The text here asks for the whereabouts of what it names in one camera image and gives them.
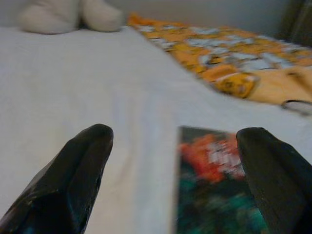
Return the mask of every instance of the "book cover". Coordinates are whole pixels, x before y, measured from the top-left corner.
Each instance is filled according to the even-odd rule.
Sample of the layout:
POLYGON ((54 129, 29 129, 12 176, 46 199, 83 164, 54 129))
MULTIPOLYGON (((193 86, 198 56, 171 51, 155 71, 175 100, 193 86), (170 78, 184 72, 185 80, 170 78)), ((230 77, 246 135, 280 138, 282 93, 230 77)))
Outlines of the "book cover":
POLYGON ((177 234, 268 234, 235 134, 181 127, 177 234))

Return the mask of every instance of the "yellow blanket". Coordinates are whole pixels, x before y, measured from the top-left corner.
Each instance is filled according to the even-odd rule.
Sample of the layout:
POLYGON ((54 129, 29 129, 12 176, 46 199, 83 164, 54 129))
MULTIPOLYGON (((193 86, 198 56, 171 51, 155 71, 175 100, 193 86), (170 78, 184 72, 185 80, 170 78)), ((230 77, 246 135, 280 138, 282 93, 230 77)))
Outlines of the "yellow blanket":
POLYGON ((128 24, 221 92, 273 104, 312 101, 311 49, 230 27, 191 27, 135 14, 128 24))

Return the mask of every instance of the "bed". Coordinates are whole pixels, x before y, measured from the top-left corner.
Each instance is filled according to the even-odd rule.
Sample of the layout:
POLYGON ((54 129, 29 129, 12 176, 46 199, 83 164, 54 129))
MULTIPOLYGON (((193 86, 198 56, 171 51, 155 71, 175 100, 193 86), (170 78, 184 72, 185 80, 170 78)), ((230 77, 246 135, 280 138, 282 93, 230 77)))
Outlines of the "bed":
POLYGON ((0 27, 0 216, 80 130, 114 147, 87 234, 170 233, 178 126, 261 126, 312 163, 312 122, 205 87, 134 29, 37 35, 0 27))

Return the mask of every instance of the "wall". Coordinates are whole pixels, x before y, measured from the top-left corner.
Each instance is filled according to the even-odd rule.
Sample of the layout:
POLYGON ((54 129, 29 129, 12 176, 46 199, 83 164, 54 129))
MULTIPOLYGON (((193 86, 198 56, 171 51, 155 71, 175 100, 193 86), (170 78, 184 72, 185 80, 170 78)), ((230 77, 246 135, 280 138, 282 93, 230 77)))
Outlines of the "wall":
MULTIPOLYGON (((0 0, 0 23, 12 25, 12 17, 29 0, 0 0)), ((107 0, 125 12, 193 25, 228 25, 276 36, 291 0, 107 0)))

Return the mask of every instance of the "colorful book cover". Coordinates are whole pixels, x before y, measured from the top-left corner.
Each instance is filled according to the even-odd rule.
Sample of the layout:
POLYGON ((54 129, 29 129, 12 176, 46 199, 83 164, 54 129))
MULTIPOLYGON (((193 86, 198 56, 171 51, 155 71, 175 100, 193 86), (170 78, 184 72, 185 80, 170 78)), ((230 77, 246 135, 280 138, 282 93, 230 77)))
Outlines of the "colorful book cover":
POLYGON ((177 234, 268 234, 235 134, 181 127, 177 234))

